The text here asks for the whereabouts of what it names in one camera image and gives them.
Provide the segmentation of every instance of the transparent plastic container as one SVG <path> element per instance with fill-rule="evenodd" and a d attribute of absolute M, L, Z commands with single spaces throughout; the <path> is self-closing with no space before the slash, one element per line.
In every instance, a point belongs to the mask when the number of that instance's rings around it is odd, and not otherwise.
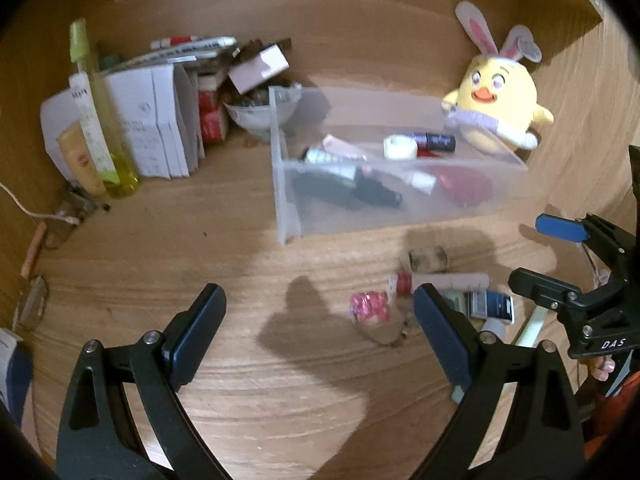
<path fill-rule="evenodd" d="M 287 89 L 271 88 L 270 102 L 281 243 L 311 234 L 491 214 L 506 200 L 527 192 L 526 165 L 487 130 L 482 134 L 499 147 L 491 155 L 473 147 L 459 128 L 445 128 L 446 114 L 437 98 L 305 88 L 295 114 L 284 125 L 278 124 L 278 107 L 287 102 Z M 440 158 L 384 159 L 385 137 L 415 131 L 453 134 L 456 151 Z M 367 160 L 304 162 L 306 150 L 319 146 L 328 134 L 364 150 Z M 434 181 L 433 189 L 425 187 L 429 179 Z"/>

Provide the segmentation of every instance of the stack of papers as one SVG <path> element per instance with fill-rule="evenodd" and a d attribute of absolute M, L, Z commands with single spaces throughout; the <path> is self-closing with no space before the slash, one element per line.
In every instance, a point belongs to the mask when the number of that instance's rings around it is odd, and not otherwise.
<path fill-rule="evenodd" d="M 140 176 L 184 177 L 198 169 L 204 146 L 196 75 L 171 64 L 118 72 L 105 82 Z M 40 107 L 47 153 L 69 181 L 74 178 L 56 139 L 78 119 L 69 89 Z"/>

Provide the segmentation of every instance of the charging cable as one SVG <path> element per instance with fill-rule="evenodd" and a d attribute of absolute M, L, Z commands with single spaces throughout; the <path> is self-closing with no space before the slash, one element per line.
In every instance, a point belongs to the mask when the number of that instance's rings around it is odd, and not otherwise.
<path fill-rule="evenodd" d="M 78 218 L 76 218 L 75 216 L 49 215 L 49 214 L 44 214 L 44 213 L 33 213 L 33 212 L 29 211 L 27 208 L 25 208 L 25 206 L 23 206 L 20 203 L 20 201 L 11 192 L 11 190 L 7 186 L 5 186 L 2 182 L 0 182 L 0 187 L 2 189 L 4 189 L 11 198 L 14 199 L 14 202 L 16 203 L 16 205 L 20 209 L 22 209 L 22 211 L 27 213 L 27 215 L 31 216 L 32 218 L 41 218 L 43 220 L 60 220 L 62 222 L 66 222 L 66 223 L 71 224 L 71 225 L 80 225 L 80 220 Z"/>

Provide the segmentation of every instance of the bowl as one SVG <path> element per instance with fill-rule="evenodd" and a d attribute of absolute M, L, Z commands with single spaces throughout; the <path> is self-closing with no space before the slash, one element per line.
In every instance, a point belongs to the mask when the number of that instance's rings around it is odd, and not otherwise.
<path fill-rule="evenodd" d="M 298 102 L 302 97 L 302 85 L 296 83 L 290 88 L 278 88 L 276 90 L 276 102 L 278 104 L 278 124 L 286 124 L 296 111 Z M 238 126 L 247 130 L 250 134 L 263 140 L 269 138 L 271 133 L 271 106 L 232 106 L 225 104 L 229 116 Z"/>

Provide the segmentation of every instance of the yellow duck plush toy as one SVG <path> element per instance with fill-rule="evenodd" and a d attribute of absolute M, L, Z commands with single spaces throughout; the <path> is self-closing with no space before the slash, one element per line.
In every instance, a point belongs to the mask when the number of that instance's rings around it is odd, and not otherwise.
<path fill-rule="evenodd" d="M 442 100 L 443 108 L 449 111 L 447 125 L 460 127 L 465 138 L 483 152 L 500 151 L 487 130 L 512 150 L 534 150 L 538 139 L 527 129 L 531 123 L 551 124 L 554 117 L 538 104 L 536 85 L 519 63 L 523 57 L 542 60 L 531 31 L 516 25 L 498 52 L 486 20 L 474 4 L 460 2 L 456 16 L 481 54 L 472 60 L 460 87 Z"/>

